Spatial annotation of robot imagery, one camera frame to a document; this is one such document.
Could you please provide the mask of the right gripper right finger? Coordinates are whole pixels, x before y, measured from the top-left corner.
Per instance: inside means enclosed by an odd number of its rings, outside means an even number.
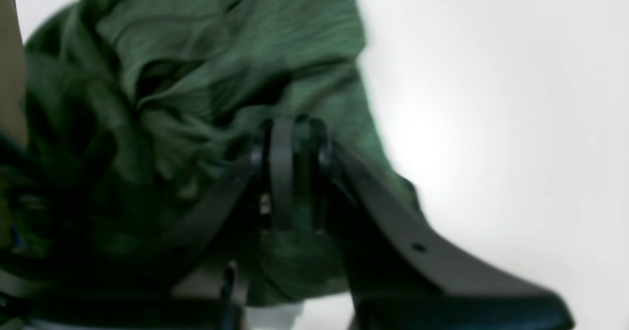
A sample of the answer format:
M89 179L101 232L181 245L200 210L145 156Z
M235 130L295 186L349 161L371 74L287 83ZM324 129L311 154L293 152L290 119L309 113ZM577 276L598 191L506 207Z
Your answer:
M314 229L343 256L356 330L572 330L554 292L463 251L307 118Z

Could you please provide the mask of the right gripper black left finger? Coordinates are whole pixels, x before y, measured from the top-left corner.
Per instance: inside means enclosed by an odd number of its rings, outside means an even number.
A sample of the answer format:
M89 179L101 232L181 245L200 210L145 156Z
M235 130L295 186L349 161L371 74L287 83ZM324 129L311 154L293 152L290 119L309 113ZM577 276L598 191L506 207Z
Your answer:
M162 194L133 192L146 216L130 251L104 252L101 231L127 231L112 199L97 202L96 173L62 185L42 162L1 135L1 175L13 218L50 238L43 258L23 254L25 228L11 227L1 252L3 330L240 330L258 236L290 230L293 119L267 119L252 144L198 200L152 230Z

